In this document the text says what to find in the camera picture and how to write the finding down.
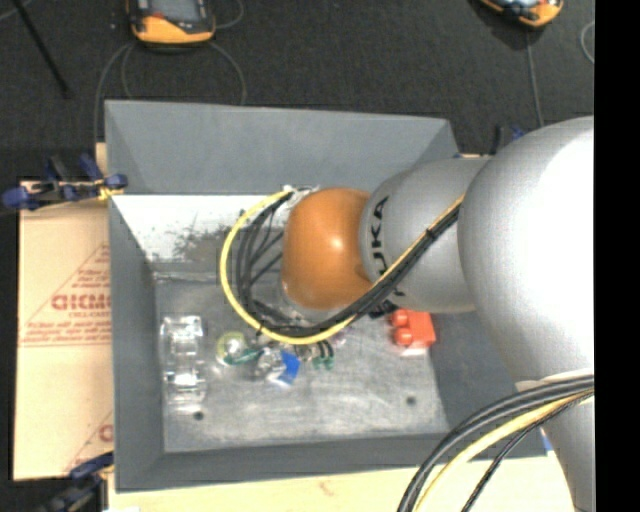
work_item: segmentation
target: clear plastic object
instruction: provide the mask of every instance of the clear plastic object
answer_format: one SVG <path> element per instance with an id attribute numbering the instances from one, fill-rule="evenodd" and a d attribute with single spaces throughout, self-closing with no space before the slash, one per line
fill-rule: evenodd
<path id="1" fill-rule="evenodd" d="M 199 409 L 207 392 L 204 332 L 199 316 L 165 316 L 160 326 L 160 365 L 167 405 Z"/>

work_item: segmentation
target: green object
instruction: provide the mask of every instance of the green object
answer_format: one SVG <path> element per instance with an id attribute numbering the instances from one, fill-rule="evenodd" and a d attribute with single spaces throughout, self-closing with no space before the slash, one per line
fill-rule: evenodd
<path id="1" fill-rule="evenodd" d="M 260 355 L 260 350 L 249 348 L 244 333 L 228 331 L 218 338 L 216 355 L 223 363 L 235 366 L 253 361 Z"/>

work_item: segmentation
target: orange block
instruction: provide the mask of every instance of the orange block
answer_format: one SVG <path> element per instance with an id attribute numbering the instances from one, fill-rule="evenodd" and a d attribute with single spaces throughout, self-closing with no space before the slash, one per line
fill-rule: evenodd
<path id="1" fill-rule="evenodd" d="M 404 347 L 430 347 L 436 342 L 431 314 L 425 311 L 398 309 L 391 314 L 393 339 Z"/>

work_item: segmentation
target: wire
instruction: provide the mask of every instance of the wire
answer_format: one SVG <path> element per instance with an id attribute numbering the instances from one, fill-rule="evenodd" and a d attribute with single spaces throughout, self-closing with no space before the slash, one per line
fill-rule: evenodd
<path id="1" fill-rule="evenodd" d="M 540 108 L 540 94 L 538 93 L 538 80 L 536 79 L 536 68 L 533 62 L 533 52 L 531 50 L 531 40 L 529 37 L 529 31 L 525 30 L 525 38 L 527 40 L 527 63 L 529 64 L 529 78 L 531 79 L 531 89 L 533 91 L 533 104 L 536 109 L 536 116 L 538 118 L 538 126 L 544 127 L 544 117 L 542 116 L 542 109 Z"/>
<path id="2" fill-rule="evenodd" d="M 498 469 L 498 466 L 500 466 L 500 464 L 502 463 L 504 458 L 511 452 L 511 450 L 513 450 L 516 446 L 518 446 L 518 444 L 520 444 L 520 442 L 525 437 L 527 437 L 528 434 L 533 432 L 536 428 L 541 427 L 544 423 L 546 423 L 550 419 L 554 418 L 555 416 L 558 416 L 559 414 L 562 414 L 564 411 L 566 411 L 570 407 L 573 407 L 574 405 L 577 405 L 578 403 L 580 403 L 581 400 L 586 400 L 586 397 L 577 399 L 575 401 L 571 401 L 571 402 L 569 402 L 567 404 L 564 404 L 561 407 L 558 407 L 558 409 L 556 409 L 555 411 L 549 413 L 547 416 L 541 418 L 540 420 L 532 423 L 527 428 L 521 430 L 518 435 L 514 436 L 502 448 L 500 453 L 498 453 L 498 455 L 496 455 L 496 457 L 493 459 L 493 461 L 491 462 L 491 465 L 489 466 L 487 471 L 485 471 L 484 475 L 482 475 L 482 478 L 480 479 L 480 481 L 476 485 L 475 489 L 471 493 L 471 496 L 469 496 L 469 499 L 464 504 L 464 507 L 462 508 L 462 510 L 460 512 L 468 512 L 469 510 L 471 510 L 471 507 L 477 501 L 478 497 L 480 496 L 480 493 L 483 491 L 483 489 L 485 488 L 485 486 L 487 485 L 487 483 L 489 482 L 489 480 L 491 479 L 493 474 L 496 472 L 496 470 Z"/>
<path id="3" fill-rule="evenodd" d="M 272 206 L 272 203 L 279 201 L 285 197 L 290 197 L 292 192 L 282 191 L 273 194 L 258 204 L 251 207 L 243 215 L 240 216 L 236 224 L 231 228 L 231 231 L 225 238 L 222 252 L 220 255 L 220 281 L 222 284 L 223 292 L 225 293 L 229 304 L 233 307 L 236 313 L 251 327 L 257 329 L 259 332 L 269 336 L 274 341 L 289 344 L 309 344 L 315 343 L 330 336 L 333 336 L 344 327 L 349 325 L 354 320 L 367 314 L 368 310 L 375 307 L 380 300 L 386 297 L 395 288 L 397 283 L 408 273 L 411 267 L 417 262 L 419 257 L 429 248 L 429 246 L 442 234 L 455 220 L 462 204 L 464 195 L 458 197 L 444 212 L 442 212 L 438 218 L 427 228 L 421 235 L 413 242 L 413 244 L 404 251 L 404 253 L 393 262 L 391 266 L 380 276 L 373 284 L 372 288 L 363 295 L 360 299 L 356 300 L 349 307 L 343 309 L 333 317 L 320 322 L 319 324 L 305 327 L 298 325 L 274 326 L 272 322 L 269 322 L 267 318 L 263 317 L 260 320 L 251 316 L 247 311 L 247 302 L 241 304 L 234 296 L 231 286 L 229 284 L 229 278 L 227 274 L 227 266 L 231 245 L 234 239 L 237 237 L 241 228 L 247 223 L 247 221 L 258 214 L 258 219 L 261 223 L 266 221 L 265 212 Z M 241 244 L 241 250 L 245 250 L 246 245 L 243 240 Z M 242 273 L 237 272 L 239 281 L 242 281 Z"/>
<path id="4" fill-rule="evenodd" d="M 277 192 L 269 197 L 266 197 L 262 201 L 258 202 L 257 204 L 249 208 L 249 210 L 247 210 L 243 215 L 240 216 L 238 221 L 231 228 L 231 231 L 225 238 L 224 244 L 222 245 L 222 251 L 220 253 L 220 283 L 222 285 L 222 290 L 224 291 L 224 294 L 227 297 L 227 300 L 229 301 L 229 304 L 233 307 L 236 313 L 248 325 L 250 325 L 257 331 L 263 333 L 264 335 L 268 336 L 274 341 L 279 341 L 281 343 L 289 343 L 292 345 L 298 345 L 298 344 L 308 344 L 308 343 L 315 343 L 317 341 L 321 341 L 342 330 L 351 322 L 352 319 L 350 318 L 345 320 L 342 323 L 336 324 L 332 328 L 328 329 L 323 333 L 319 333 L 313 336 L 308 336 L 305 338 L 291 338 L 289 336 L 283 336 L 281 334 L 272 332 L 271 330 L 264 328 L 264 326 L 260 322 L 258 322 L 255 318 L 253 318 L 251 315 L 247 313 L 247 311 L 242 307 L 240 303 L 238 303 L 238 300 L 233 295 L 233 291 L 231 290 L 231 286 L 229 284 L 229 277 L 227 275 L 227 263 L 229 259 L 229 252 L 231 250 L 231 244 L 233 243 L 233 240 L 236 238 L 238 232 L 240 231 L 240 228 L 247 222 L 249 218 L 251 218 L 253 215 L 255 215 L 256 213 L 264 209 L 270 203 L 280 198 L 283 198 L 285 196 L 288 196 L 290 194 L 291 192 L 287 190 Z"/>
<path id="5" fill-rule="evenodd" d="M 29 5 L 33 0 L 25 0 L 24 2 L 22 2 L 22 7 L 26 7 L 27 5 Z M 14 14 L 16 14 L 18 12 L 18 9 L 16 9 L 15 7 L 13 9 L 9 9 L 6 12 L 3 12 L 2 14 L 0 14 L 0 21 L 4 21 L 7 18 L 10 18 L 11 16 L 13 16 Z"/>
<path id="6" fill-rule="evenodd" d="M 109 75 L 109 71 L 113 67 L 113 64 L 118 60 L 127 49 L 133 47 L 136 42 L 132 41 L 126 44 L 123 44 L 120 48 L 118 48 L 115 53 L 111 56 L 107 64 L 102 68 L 102 72 L 100 73 L 100 80 L 98 81 L 98 87 L 96 88 L 96 96 L 93 104 L 93 142 L 94 147 L 98 144 L 98 124 L 100 122 L 100 100 L 102 97 L 102 89 L 104 88 L 104 83 Z"/>
<path id="7" fill-rule="evenodd" d="M 460 452 L 456 457 L 454 457 L 442 470 L 438 475 L 432 480 L 432 482 L 427 486 L 422 496 L 419 498 L 416 503 L 415 510 L 418 512 L 419 510 L 427 510 L 427 504 L 429 499 L 432 498 L 435 491 L 442 485 L 442 483 L 446 480 L 448 476 L 450 476 L 456 469 L 458 469 L 461 465 L 469 462 L 472 458 L 474 458 L 479 453 L 483 452 L 490 446 L 493 446 L 501 439 L 522 430 L 530 426 L 531 424 L 535 424 L 540 422 L 541 420 L 549 419 L 561 409 L 563 406 L 571 404 L 575 401 L 584 400 L 590 393 L 577 393 L 568 398 L 563 398 L 559 400 L 555 400 L 549 404 L 542 405 L 536 408 L 533 411 L 529 411 L 523 413 L 516 418 L 508 421 L 507 423 L 499 426 L 498 428 L 492 430 L 491 432 L 485 434 L 483 437 L 466 447 L 462 452 Z"/>
<path id="8" fill-rule="evenodd" d="M 133 99 L 133 94 L 131 94 L 129 83 L 127 81 L 127 63 L 129 62 L 129 57 L 131 56 L 131 52 L 133 51 L 135 46 L 135 44 L 129 46 L 129 48 L 127 48 L 127 51 L 124 53 L 124 57 L 122 57 L 122 60 L 120 61 L 120 83 L 122 84 L 125 95 L 129 99 Z"/>
<path id="9" fill-rule="evenodd" d="M 476 435 L 487 427 L 494 427 L 499 424 L 500 420 L 505 418 L 527 412 L 534 407 L 544 405 L 553 400 L 589 391 L 593 385 L 593 376 L 565 379 L 510 395 L 474 413 L 451 430 L 418 468 L 402 496 L 398 512 L 413 510 L 413 506 L 420 494 L 420 489 L 427 481 L 429 474 L 441 459 L 456 449 L 468 437 Z"/>
<path id="10" fill-rule="evenodd" d="M 233 69 L 235 69 L 237 75 L 238 75 L 238 80 L 240 81 L 240 88 L 241 88 L 241 92 L 240 92 L 240 106 L 246 104 L 247 102 L 247 82 L 244 78 L 244 73 L 242 72 L 242 69 L 240 69 L 240 66 L 238 65 L 238 63 L 233 59 L 233 57 L 223 48 L 221 48 L 219 45 L 217 45 L 216 43 L 214 43 L 213 41 L 209 41 L 209 46 L 211 48 L 213 48 L 214 50 L 216 50 L 217 52 L 219 52 L 225 59 L 227 59 L 229 61 L 229 64 L 231 64 L 233 66 Z"/>
<path id="11" fill-rule="evenodd" d="M 589 62 L 591 62 L 591 64 L 594 64 L 594 65 L 596 63 L 596 59 L 593 57 L 593 55 L 591 55 L 591 53 L 589 53 L 589 50 L 587 50 L 587 45 L 585 44 L 584 39 L 589 29 L 595 26 L 596 26 L 596 22 L 595 20 L 593 20 L 591 23 L 587 23 L 583 27 L 583 29 L 580 31 L 580 47 L 582 48 L 582 52 L 584 53 L 584 56 L 587 59 L 589 59 Z"/>
<path id="12" fill-rule="evenodd" d="M 409 273 L 413 266 L 420 259 L 422 254 L 431 246 L 431 244 L 440 236 L 455 220 L 457 219 L 460 204 L 462 202 L 460 196 L 445 212 L 443 212 L 438 219 L 436 219 L 429 228 L 421 234 L 421 236 L 409 247 L 394 264 L 389 267 L 388 271 L 381 276 L 372 286 L 372 288 L 365 293 L 358 300 L 351 305 L 344 308 L 342 311 L 336 313 L 331 318 L 328 318 L 318 324 L 312 326 L 301 326 L 298 324 L 292 324 L 290 320 L 285 324 L 274 324 L 268 318 L 261 319 L 261 325 L 268 327 L 270 330 L 293 337 L 311 336 L 322 332 L 325 329 L 331 328 L 333 325 L 339 322 L 343 322 L 347 318 L 352 318 L 355 321 L 364 315 L 375 310 L 380 303 L 386 300 L 386 297 L 396 288 L 398 283 Z M 257 227 L 264 223 L 263 212 L 254 223 L 257 223 Z M 246 247 L 241 246 L 241 253 Z M 239 254 L 237 268 L 242 265 L 242 256 Z M 251 307 L 253 304 L 249 300 L 244 300 L 247 297 L 250 299 L 250 290 L 243 289 L 243 280 L 239 279 L 239 296 L 242 299 L 242 303 L 246 306 L 250 306 L 251 311 L 254 311 Z M 265 316 L 275 316 L 276 311 L 273 308 L 266 308 L 264 310 Z"/>
<path id="13" fill-rule="evenodd" d="M 238 4 L 238 9 L 240 10 L 240 12 L 238 13 L 238 16 L 236 16 L 235 19 L 227 22 L 227 23 L 223 23 L 222 25 L 218 25 L 216 27 L 216 30 L 225 30 L 227 28 L 231 28 L 235 25 L 237 25 L 238 23 L 240 23 L 240 21 L 242 20 L 242 18 L 244 18 L 244 3 L 242 2 L 242 0 L 236 0 L 236 3 Z"/>

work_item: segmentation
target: orange device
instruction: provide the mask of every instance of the orange device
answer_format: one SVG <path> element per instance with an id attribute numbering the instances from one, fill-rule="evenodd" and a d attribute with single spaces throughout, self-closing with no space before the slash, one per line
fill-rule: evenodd
<path id="1" fill-rule="evenodd" d="M 539 28 L 558 14 L 564 0 L 480 0 L 496 12 L 510 16 L 524 25 Z"/>
<path id="2" fill-rule="evenodd" d="M 134 35 L 147 46 L 198 46 L 213 37 L 215 18 L 208 0 L 126 0 Z"/>
<path id="3" fill-rule="evenodd" d="M 282 285 L 295 303 L 315 310 L 346 306 L 371 287 L 358 249 L 369 193 L 330 188 L 305 197 L 284 233 Z"/>

